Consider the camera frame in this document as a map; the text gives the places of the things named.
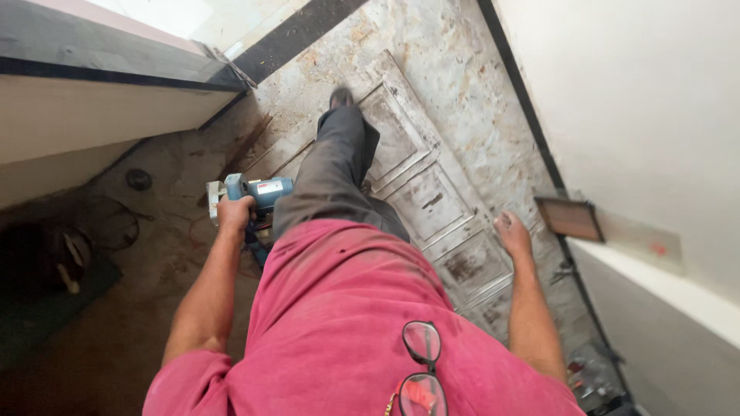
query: eyeglass lens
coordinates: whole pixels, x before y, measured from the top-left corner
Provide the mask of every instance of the eyeglass lens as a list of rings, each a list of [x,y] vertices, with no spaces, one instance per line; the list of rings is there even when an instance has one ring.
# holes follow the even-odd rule
[[[447,402],[440,381],[430,374],[416,374],[401,386],[399,402],[405,416],[446,416]]]
[[[410,322],[403,327],[403,340],[414,353],[429,361],[440,356],[440,333],[426,322]]]

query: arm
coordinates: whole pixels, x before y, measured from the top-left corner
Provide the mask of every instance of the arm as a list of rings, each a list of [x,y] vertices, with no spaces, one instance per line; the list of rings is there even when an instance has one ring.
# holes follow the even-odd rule
[[[239,251],[244,227],[249,221],[249,208],[254,205],[255,199],[251,196],[238,201],[224,196],[218,203],[218,236],[198,279],[175,313],[162,366],[196,349],[226,351],[234,315],[234,279],[239,267]]]
[[[504,211],[494,226],[514,262],[509,315],[509,349],[538,372],[568,384],[558,332],[537,279],[529,231],[516,214]]]

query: pink t-shirt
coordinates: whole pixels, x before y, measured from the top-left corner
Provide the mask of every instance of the pink t-shirt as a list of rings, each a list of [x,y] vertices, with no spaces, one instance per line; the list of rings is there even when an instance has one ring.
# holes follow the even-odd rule
[[[418,249],[342,220],[300,224],[275,244],[241,362],[177,357],[152,382],[144,415],[382,415],[398,383],[426,371],[401,338],[415,320],[442,338],[450,415],[583,415],[568,387],[452,311]]]

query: dusty floor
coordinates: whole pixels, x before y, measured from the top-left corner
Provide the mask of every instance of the dusty floor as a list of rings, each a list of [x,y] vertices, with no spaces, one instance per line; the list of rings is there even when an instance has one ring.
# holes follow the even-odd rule
[[[18,415],[134,415],[159,367],[169,323],[205,261],[215,231],[196,205],[263,114],[274,120],[242,163],[246,168],[297,122],[328,107],[337,84],[353,84],[380,51],[391,51],[441,136],[491,210],[517,211],[534,251],[566,354],[595,331],[570,278],[551,283],[562,254],[532,199],[552,190],[524,115],[473,0],[370,0],[278,70],[206,132],[153,138],[93,190],[153,215],[112,258],[124,276],[17,369],[2,375],[0,412]],[[154,186],[126,186],[130,168]],[[243,355],[258,270],[243,261],[229,353]]]

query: eyeglasses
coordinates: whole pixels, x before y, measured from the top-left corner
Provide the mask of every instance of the eyeglasses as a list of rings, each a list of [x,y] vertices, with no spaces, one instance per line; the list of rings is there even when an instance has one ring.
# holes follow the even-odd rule
[[[411,358],[426,364],[427,372],[414,373],[399,383],[386,407],[386,416],[391,414],[396,396],[403,416],[447,416],[445,392],[435,375],[442,351],[440,333],[432,322],[411,321],[403,326],[402,334]]]

